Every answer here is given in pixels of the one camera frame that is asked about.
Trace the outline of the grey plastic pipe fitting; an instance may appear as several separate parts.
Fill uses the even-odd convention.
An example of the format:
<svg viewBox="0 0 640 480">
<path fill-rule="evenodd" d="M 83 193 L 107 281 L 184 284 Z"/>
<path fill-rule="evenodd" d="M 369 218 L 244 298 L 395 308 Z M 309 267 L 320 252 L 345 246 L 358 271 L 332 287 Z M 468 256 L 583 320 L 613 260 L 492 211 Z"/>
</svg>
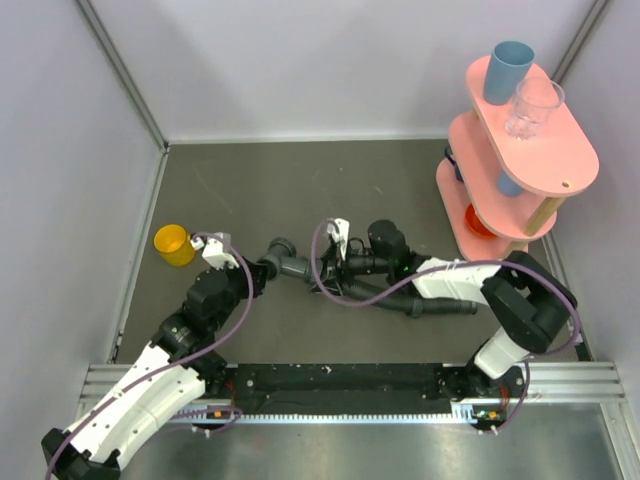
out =
<svg viewBox="0 0 640 480">
<path fill-rule="evenodd" d="M 273 239 L 262 257 L 276 257 L 278 259 L 278 273 L 269 274 L 274 277 L 274 280 L 284 275 L 307 284 L 311 283 L 311 261 L 306 257 L 298 257 L 296 247 L 288 239 L 282 237 Z"/>
</svg>

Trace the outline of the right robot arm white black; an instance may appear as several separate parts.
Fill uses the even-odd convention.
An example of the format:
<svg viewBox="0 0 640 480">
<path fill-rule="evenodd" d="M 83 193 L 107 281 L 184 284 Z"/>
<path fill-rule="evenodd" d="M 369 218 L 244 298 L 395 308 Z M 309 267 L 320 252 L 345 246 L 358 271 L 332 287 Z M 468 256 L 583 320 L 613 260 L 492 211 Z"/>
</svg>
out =
<svg viewBox="0 0 640 480">
<path fill-rule="evenodd" d="M 388 220 L 373 223 L 368 239 L 354 249 L 348 221 L 321 223 L 311 243 L 313 286 L 349 307 L 373 305 L 418 317 L 471 314 L 486 306 L 497 320 L 498 330 L 467 365 L 441 376 L 439 386 L 451 399 L 492 394 L 517 364 L 553 352 L 566 323 L 580 325 L 574 295 L 524 251 L 501 260 L 423 256 Z"/>
</svg>

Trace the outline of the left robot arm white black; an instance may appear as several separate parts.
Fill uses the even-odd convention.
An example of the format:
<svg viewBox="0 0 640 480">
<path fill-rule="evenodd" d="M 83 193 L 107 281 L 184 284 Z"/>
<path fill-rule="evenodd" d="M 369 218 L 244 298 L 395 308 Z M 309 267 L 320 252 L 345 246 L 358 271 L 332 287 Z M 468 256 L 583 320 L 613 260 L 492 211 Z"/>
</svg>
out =
<svg viewBox="0 0 640 480">
<path fill-rule="evenodd" d="M 44 436 L 46 478 L 117 479 L 182 408 L 202 395 L 220 394 L 227 374 L 215 352 L 221 343 L 216 333 L 280 272 L 272 254 L 201 272 L 121 380 L 75 423 Z"/>
</svg>

